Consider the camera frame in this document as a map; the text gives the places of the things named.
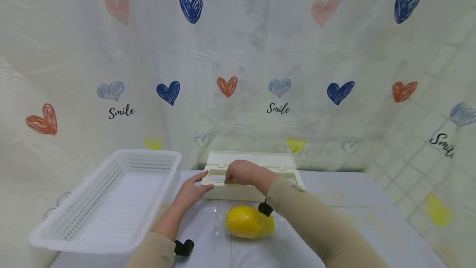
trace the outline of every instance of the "arm sleeve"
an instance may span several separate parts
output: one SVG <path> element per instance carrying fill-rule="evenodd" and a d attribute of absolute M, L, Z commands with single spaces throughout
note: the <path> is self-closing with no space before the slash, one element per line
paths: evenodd
<path fill-rule="evenodd" d="M 319 256 L 326 268 L 386 268 L 372 246 L 317 196 L 279 177 L 267 203 Z"/>
<path fill-rule="evenodd" d="M 129 259 L 126 268 L 172 268 L 175 242 L 157 234 L 148 233 Z"/>

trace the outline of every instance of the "wrinkled fabric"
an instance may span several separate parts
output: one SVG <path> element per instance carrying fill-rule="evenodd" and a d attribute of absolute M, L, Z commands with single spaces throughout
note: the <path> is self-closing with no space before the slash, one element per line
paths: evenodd
<path fill-rule="evenodd" d="M 0 266 L 47 267 L 31 230 L 120 148 L 365 170 L 448 265 L 476 262 L 476 0 L 0 7 Z"/>

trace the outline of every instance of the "hand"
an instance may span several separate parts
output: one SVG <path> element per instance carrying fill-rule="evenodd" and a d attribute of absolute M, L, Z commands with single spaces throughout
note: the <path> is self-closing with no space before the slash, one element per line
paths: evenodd
<path fill-rule="evenodd" d="M 181 208 L 185 212 L 191 208 L 191 206 L 195 205 L 204 193 L 212 190 L 214 188 L 213 184 L 205 187 L 195 186 L 195 183 L 201 181 L 203 177 L 207 176 L 207 174 L 208 171 L 204 171 L 203 173 L 197 174 L 186 180 L 179 189 L 171 206 Z"/>
<path fill-rule="evenodd" d="M 247 160 L 237 159 L 228 166 L 225 181 L 241 185 L 250 184 L 266 196 L 271 184 L 277 178 L 278 174 L 265 167 L 260 167 Z"/>

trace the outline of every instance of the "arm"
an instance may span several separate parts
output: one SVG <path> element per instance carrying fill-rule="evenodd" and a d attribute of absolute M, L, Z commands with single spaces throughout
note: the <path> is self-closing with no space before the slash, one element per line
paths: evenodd
<path fill-rule="evenodd" d="M 315 195 L 253 163 L 235 165 L 230 164 L 226 179 L 251 184 L 260 190 L 267 203 L 287 219 L 327 268 L 387 267 L 360 233 Z M 245 179 L 242 171 L 247 171 Z"/>
<path fill-rule="evenodd" d="M 195 205 L 213 186 L 196 187 L 208 172 L 197 174 L 184 182 L 173 203 L 152 227 L 136 249 L 126 268 L 171 268 L 174 262 L 175 240 L 185 212 Z"/>

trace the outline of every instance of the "black clip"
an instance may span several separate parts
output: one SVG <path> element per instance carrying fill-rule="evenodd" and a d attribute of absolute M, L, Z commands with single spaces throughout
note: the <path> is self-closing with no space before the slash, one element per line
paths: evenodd
<path fill-rule="evenodd" d="M 273 213 L 273 208 L 270 205 L 267 205 L 265 199 L 265 201 L 263 203 L 260 203 L 260 205 L 258 206 L 258 211 L 269 217 Z"/>
<path fill-rule="evenodd" d="M 192 240 L 187 239 L 185 243 L 175 240 L 175 254 L 178 256 L 190 256 L 192 249 L 195 246 Z"/>

